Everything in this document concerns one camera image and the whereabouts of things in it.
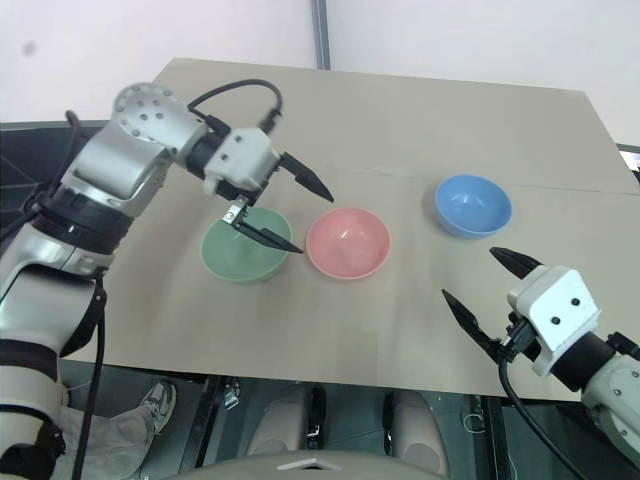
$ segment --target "table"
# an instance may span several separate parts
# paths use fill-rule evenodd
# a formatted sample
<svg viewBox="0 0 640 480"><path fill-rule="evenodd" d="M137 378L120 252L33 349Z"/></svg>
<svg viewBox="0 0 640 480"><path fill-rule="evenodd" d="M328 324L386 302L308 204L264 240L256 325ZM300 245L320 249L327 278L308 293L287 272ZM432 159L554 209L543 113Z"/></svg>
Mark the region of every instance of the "table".
<svg viewBox="0 0 640 480"><path fill-rule="evenodd" d="M577 268L604 310L598 333L640 338L632 257L640 189L582 94L190 60L172 62L157 82L190 99L245 77L282 89L276 147L314 168L336 205L375 211L391 232L391 254L359 282L326 278L292 255L265 284L225 283L205 270L199 249L226 203L173 169L106 277L107 363L502 395L495 365L440 294L457 295L502 336L517 279L490 256L494 245ZM203 110L242 126L270 101L247 88ZM469 241L437 226L433 190L463 171L505 187L514 206L507 229ZM298 245L330 208L284 172L260 205L289 219ZM85 348L73 358L92 357ZM577 398L529 368L512 367L522 396Z"/></svg>

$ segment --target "pink bowl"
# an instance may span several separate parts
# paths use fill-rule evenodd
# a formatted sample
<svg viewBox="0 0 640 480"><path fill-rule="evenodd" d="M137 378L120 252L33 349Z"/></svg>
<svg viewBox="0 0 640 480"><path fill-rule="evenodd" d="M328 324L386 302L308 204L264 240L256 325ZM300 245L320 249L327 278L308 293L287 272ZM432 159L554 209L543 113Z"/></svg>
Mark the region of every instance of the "pink bowl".
<svg viewBox="0 0 640 480"><path fill-rule="evenodd" d="M318 218L307 233L307 255L325 275L356 280L384 263L391 236L382 220L361 208L336 208Z"/></svg>

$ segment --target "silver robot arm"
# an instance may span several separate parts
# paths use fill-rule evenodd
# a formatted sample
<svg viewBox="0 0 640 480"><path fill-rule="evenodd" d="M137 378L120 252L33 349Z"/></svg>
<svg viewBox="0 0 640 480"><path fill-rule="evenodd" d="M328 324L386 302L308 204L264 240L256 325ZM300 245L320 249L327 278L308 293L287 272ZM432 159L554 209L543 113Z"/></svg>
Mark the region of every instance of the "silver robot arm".
<svg viewBox="0 0 640 480"><path fill-rule="evenodd" d="M460 326L492 360L499 365L504 362L501 381L507 394L515 396L506 363L523 353L537 375L554 375L570 390L581 390L594 423L640 468L638 345L618 332L607 341L593 333L601 311L576 270L548 267L506 248L494 247L491 253L522 280L507 296L513 312L504 339L490 339L459 300L444 290L443 294ZM520 411L519 399L512 401ZM527 420L527 413L520 413Z"/></svg>
<svg viewBox="0 0 640 480"><path fill-rule="evenodd" d="M202 179L207 194L232 202L223 217L231 227L269 247L302 251L244 222L279 167L333 201L311 170L273 149L268 130L232 130L163 87L132 85L55 192L35 203L0 259L2 478L48 478L64 451L58 358L90 340L106 301L100 279L172 164Z"/></svg>

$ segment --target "person's leg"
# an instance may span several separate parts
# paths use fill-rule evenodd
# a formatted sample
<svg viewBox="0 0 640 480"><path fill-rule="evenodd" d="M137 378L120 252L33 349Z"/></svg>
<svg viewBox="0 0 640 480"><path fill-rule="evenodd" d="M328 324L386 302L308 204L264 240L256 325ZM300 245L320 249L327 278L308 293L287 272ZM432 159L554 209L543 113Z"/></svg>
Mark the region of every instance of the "person's leg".
<svg viewBox="0 0 640 480"><path fill-rule="evenodd" d="M153 436L166 425L175 406L175 387L158 382L140 406L113 418L94 416L84 460L83 478L113 480L135 472L151 446ZM60 427L67 444L52 478L68 480L73 471L84 413L62 407Z"/></svg>

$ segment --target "shoe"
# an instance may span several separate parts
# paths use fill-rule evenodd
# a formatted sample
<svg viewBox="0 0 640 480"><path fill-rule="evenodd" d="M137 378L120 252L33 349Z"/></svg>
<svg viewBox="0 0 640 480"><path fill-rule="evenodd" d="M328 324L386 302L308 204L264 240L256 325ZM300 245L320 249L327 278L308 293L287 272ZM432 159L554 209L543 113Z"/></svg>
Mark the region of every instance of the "shoe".
<svg viewBox="0 0 640 480"><path fill-rule="evenodd" d="M146 406L153 418L153 433L159 434L171 419L176 406L176 387L161 380L140 401L140 406Z"/></svg>

